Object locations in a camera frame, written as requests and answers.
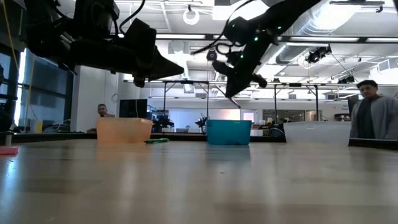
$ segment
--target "person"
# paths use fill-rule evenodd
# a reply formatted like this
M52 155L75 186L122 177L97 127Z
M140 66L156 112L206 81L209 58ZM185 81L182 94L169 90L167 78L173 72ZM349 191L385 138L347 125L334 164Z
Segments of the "person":
M108 114L108 109L106 108L106 105L102 103L98 105L97 112L99 116L103 118L104 115Z
M357 84L363 100L351 114L351 138L398 140L398 99L378 95L374 80Z
M101 103L97 106L97 113L99 114L100 117L104 117L105 115L108 114L108 109L106 108L106 105ZM88 134L96 134L97 129L96 128L90 128L89 130L86 131Z

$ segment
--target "metal pole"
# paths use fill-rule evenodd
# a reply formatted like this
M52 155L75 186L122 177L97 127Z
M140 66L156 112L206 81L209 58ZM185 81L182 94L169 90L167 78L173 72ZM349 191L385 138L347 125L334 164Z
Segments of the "metal pole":
M164 83L164 97L163 97L163 116L165 116L166 115L166 93L167 93L167 90L166 90L166 82Z
M277 110L277 108L276 108L276 95L277 95L277 92L276 92L276 85L274 85L275 124L278 123L278 119L277 119L278 110Z
M206 114L207 119L209 119L209 93L210 93L209 89L210 89L210 84L207 83L207 114Z
M317 121L319 121L319 101L318 101L318 86L315 85L315 107L317 112Z

